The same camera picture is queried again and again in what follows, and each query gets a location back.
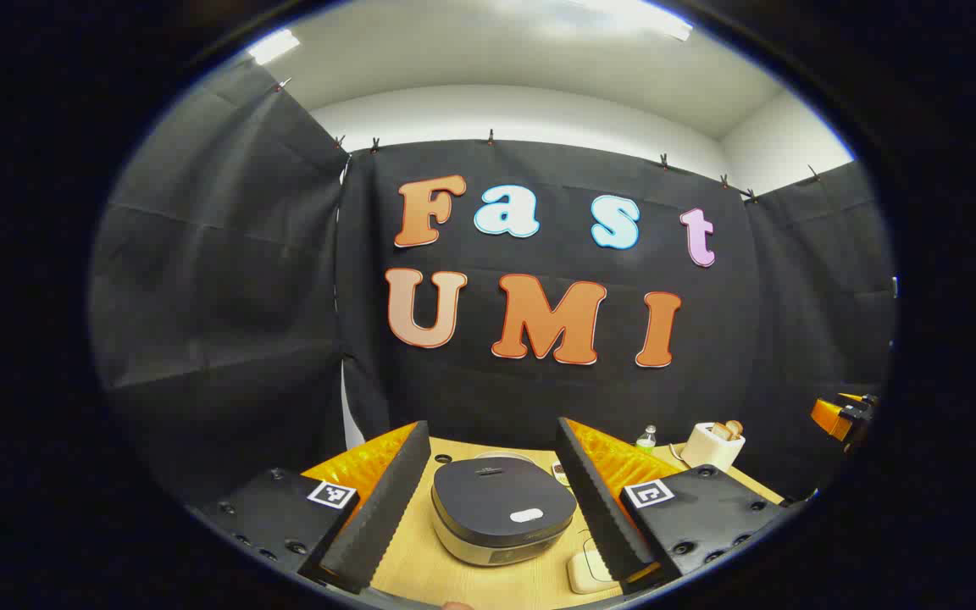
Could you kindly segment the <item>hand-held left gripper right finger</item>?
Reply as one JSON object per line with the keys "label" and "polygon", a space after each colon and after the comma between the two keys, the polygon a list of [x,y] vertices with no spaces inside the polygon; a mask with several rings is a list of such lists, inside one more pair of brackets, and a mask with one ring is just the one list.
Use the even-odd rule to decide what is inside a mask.
{"label": "hand-held left gripper right finger", "polygon": [[671,466],[558,418],[555,454],[602,560],[627,593],[723,563],[794,516],[712,464]]}

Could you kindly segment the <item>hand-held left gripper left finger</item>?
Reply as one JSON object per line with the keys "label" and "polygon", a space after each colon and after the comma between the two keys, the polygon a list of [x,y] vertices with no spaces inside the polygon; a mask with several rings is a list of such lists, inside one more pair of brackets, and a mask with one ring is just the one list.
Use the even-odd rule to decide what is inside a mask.
{"label": "hand-held left gripper left finger", "polygon": [[371,584],[429,459],[429,425],[415,421],[302,472],[261,471],[189,511],[262,565],[356,594]]}

